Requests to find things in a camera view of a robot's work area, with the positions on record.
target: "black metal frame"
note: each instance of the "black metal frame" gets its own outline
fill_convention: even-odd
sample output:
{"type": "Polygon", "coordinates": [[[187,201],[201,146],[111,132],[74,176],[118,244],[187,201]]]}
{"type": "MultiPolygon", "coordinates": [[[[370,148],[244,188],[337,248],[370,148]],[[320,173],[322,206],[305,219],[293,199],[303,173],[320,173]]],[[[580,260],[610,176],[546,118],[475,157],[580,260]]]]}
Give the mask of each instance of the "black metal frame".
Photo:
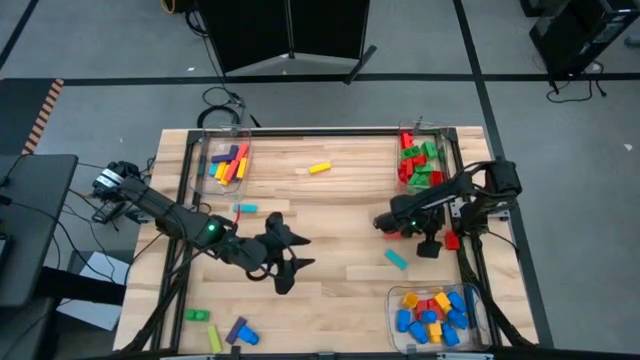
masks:
{"type": "MultiPolygon", "coordinates": [[[[187,191],[187,182],[189,179],[189,172],[191,170],[191,162],[193,159],[193,151],[195,145],[200,142],[203,138],[202,130],[190,130],[187,135],[186,141],[186,150],[183,157],[182,163],[182,173],[180,174],[180,184],[178,187],[178,196],[176,202],[179,204],[184,204],[184,200],[186,197],[187,191]]],[[[446,132],[443,132],[442,129],[425,129],[421,130],[421,134],[436,135],[436,140],[438,141],[437,135],[444,135],[445,138],[451,144],[451,151],[453,152],[454,165],[456,169],[461,169],[463,166],[462,163],[462,154],[460,151],[460,145],[458,143],[458,135],[455,128],[447,128],[446,132]]],[[[326,128],[326,129],[305,129],[305,128],[257,128],[252,129],[252,136],[255,137],[289,137],[289,136],[398,136],[398,128],[397,127],[382,127],[382,128],[326,128]]],[[[202,155],[198,160],[198,171],[196,181],[198,181],[199,177],[204,176],[204,165],[207,162],[206,156],[202,155]]],[[[194,192],[192,205],[199,205],[201,200],[201,196],[199,193],[194,192]]],[[[183,252],[183,261],[186,260],[191,254],[191,247],[185,246],[183,252]]],[[[172,241],[169,244],[169,248],[167,250],[167,255],[165,259],[165,268],[170,265],[170,263],[175,258],[176,254],[176,242],[172,241]]],[[[489,280],[486,272],[486,266],[484,262],[484,255],[482,253],[481,246],[472,246],[472,252],[476,262],[476,271],[480,274],[480,284],[490,292],[489,280]]],[[[188,276],[188,272],[190,270],[190,266],[186,267],[186,272],[188,276]]],[[[175,313],[174,313],[174,322],[171,333],[171,343],[170,349],[173,351],[178,351],[180,344],[180,336],[182,329],[182,313],[184,312],[184,306],[186,301],[187,294],[187,285],[188,282],[185,282],[184,286],[180,289],[178,293],[178,300],[176,302],[175,313]]],[[[165,281],[161,284],[160,294],[162,297],[163,294],[166,293],[168,288],[168,282],[165,281]]],[[[494,344],[501,344],[500,332],[495,325],[495,323],[490,320],[490,330],[492,335],[492,341],[494,344]]],[[[161,321],[156,328],[156,332],[152,338],[151,349],[158,350],[160,348],[160,339],[162,337],[162,328],[164,326],[164,321],[161,321]]],[[[333,356],[338,356],[340,359],[366,359],[366,358],[375,358],[375,359],[406,359],[407,355],[401,353],[343,353],[343,354],[331,354],[333,356]]],[[[315,353],[303,353],[303,354],[259,354],[259,355],[251,355],[251,356],[243,356],[243,358],[256,358],[256,359],[317,359],[319,354],[315,353]]],[[[433,354],[412,354],[412,358],[432,358],[433,354]]],[[[216,355],[216,358],[220,359],[231,359],[230,355],[216,355]]]]}

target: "teal block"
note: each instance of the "teal block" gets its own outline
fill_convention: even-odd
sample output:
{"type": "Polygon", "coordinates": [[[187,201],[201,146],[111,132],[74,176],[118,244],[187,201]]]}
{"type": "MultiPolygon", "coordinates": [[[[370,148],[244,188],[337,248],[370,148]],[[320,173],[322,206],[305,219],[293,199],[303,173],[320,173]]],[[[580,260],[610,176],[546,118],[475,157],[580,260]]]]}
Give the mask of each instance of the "teal block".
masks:
{"type": "Polygon", "coordinates": [[[402,159],[408,159],[415,156],[420,156],[420,148],[417,146],[413,146],[407,149],[402,150],[402,159]]]}
{"type": "Polygon", "coordinates": [[[391,249],[387,249],[384,252],[384,256],[389,259],[395,266],[397,266],[400,270],[404,270],[409,265],[405,259],[403,259],[400,255],[396,254],[395,251],[391,249]]]}

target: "wooden table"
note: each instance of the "wooden table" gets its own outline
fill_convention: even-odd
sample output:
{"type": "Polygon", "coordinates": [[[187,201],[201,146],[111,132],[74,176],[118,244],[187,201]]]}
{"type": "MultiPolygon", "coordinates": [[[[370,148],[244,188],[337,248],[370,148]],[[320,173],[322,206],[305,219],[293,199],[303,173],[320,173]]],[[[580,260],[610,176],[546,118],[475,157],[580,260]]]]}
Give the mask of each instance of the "wooden table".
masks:
{"type": "MultiPolygon", "coordinates": [[[[173,199],[187,132],[162,133],[151,181],[153,188],[173,199]]],[[[465,164],[490,159],[481,127],[458,127],[457,132],[465,164]]],[[[389,211],[389,199],[395,195],[396,137],[254,137],[252,147],[243,202],[258,204],[260,211],[242,214],[239,234],[263,233],[265,217],[280,211],[294,232],[312,240],[311,245],[297,248],[297,255],[316,262],[300,270],[291,292],[280,296],[270,280],[251,282],[240,268],[197,258],[191,268],[186,308],[210,310],[211,322],[222,338],[238,316],[247,318],[260,335],[260,344],[243,345],[244,353],[394,351],[387,335],[387,291],[395,285],[460,282],[455,252],[443,248],[438,259],[418,258],[415,249],[420,239],[390,242],[371,225],[374,216],[389,211]],[[333,165],[329,172],[308,175],[309,165],[324,161],[333,165]],[[408,260],[406,271],[386,260],[387,248],[408,260]]],[[[215,213],[233,219],[230,203],[210,204],[215,213]]],[[[511,238],[506,222],[490,220],[490,228],[511,238]]],[[[444,230],[438,234],[440,241],[444,230]]],[[[156,234],[153,225],[142,226],[136,253],[156,234]]],[[[513,248],[491,235],[483,240],[496,303],[523,336],[537,341],[513,248]]],[[[131,341],[156,306],[167,243],[160,238],[133,265],[114,349],[131,341]]],[[[163,346],[169,344],[171,309],[168,314],[163,346]]],[[[181,354],[211,351],[206,327],[205,323],[183,323],[181,354]]],[[[227,344],[223,348],[230,350],[227,344]]]]}

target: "plastic container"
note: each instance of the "plastic container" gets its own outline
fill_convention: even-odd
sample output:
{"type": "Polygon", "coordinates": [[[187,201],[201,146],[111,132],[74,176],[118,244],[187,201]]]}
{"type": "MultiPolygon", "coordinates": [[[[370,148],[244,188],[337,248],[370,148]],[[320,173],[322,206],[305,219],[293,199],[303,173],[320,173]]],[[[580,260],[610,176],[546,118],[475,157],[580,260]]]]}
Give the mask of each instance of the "plastic container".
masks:
{"type": "Polygon", "coordinates": [[[189,179],[191,190],[208,200],[227,200],[237,202],[242,200],[246,192],[252,163],[253,147],[251,146],[251,129],[240,125],[211,125],[203,129],[203,136],[198,156],[198,171],[189,179]],[[245,157],[247,165],[242,179],[231,181],[223,185],[209,174],[212,166],[211,157],[228,154],[231,145],[240,147],[247,144],[249,149],[245,157]]]}
{"type": "Polygon", "coordinates": [[[396,191],[398,193],[405,194],[415,194],[420,192],[421,190],[429,188],[431,185],[431,181],[426,185],[410,185],[408,184],[408,180],[410,176],[406,179],[407,182],[404,182],[400,177],[400,169],[404,169],[406,172],[406,164],[403,163],[402,159],[402,151],[404,150],[402,147],[402,134],[409,134],[413,136],[413,144],[414,146],[418,146],[421,150],[421,154],[425,155],[422,151],[422,145],[425,142],[432,143],[435,145],[437,151],[437,157],[429,158],[427,157],[427,162],[429,166],[433,168],[434,171],[440,171],[443,175],[443,181],[447,179],[448,174],[448,146],[447,146],[447,137],[445,136],[447,131],[447,126],[427,123],[422,121],[413,121],[407,123],[401,123],[398,127],[398,140],[396,142],[396,191]]]}
{"type": "MultiPolygon", "coordinates": [[[[411,321],[416,321],[413,310],[411,311],[411,321]]],[[[485,350],[490,345],[490,333],[487,321],[487,313],[480,299],[478,289],[471,284],[456,284],[443,286],[424,287],[402,287],[396,286],[389,290],[387,295],[387,324],[389,325],[389,340],[391,344],[402,353],[415,352],[441,352],[441,351],[478,351],[485,350]],[[448,294],[451,291],[457,292],[464,300],[467,311],[465,316],[469,320],[469,326],[465,330],[452,326],[460,339],[458,345],[449,347],[444,343],[426,344],[418,343],[409,332],[401,333],[396,326],[396,316],[399,309],[406,309],[402,305],[404,296],[412,292],[420,297],[420,300],[434,298],[439,292],[448,294]]]]}

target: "purple block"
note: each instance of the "purple block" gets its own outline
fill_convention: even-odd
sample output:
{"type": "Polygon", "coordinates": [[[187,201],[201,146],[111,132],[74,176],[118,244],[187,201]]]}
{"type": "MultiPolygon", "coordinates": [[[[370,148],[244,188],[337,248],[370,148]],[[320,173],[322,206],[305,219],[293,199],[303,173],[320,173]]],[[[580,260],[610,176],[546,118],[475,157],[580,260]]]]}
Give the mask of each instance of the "purple block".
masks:
{"type": "Polygon", "coordinates": [[[236,339],[238,338],[238,331],[240,331],[240,329],[246,323],[247,323],[247,319],[243,318],[242,316],[239,316],[238,320],[236,320],[236,323],[233,324],[233,327],[231,328],[229,335],[227,335],[224,341],[226,341],[229,345],[233,345],[233,343],[235,343],[236,339]]]}
{"type": "Polygon", "coordinates": [[[214,155],[211,157],[211,162],[230,162],[233,159],[235,156],[231,156],[231,154],[214,155]]]}
{"type": "Polygon", "coordinates": [[[238,155],[238,145],[231,145],[231,149],[229,150],[229,155],[233,156],[233,159],[231,160],[235,160],[236,155],[238,155]]]}

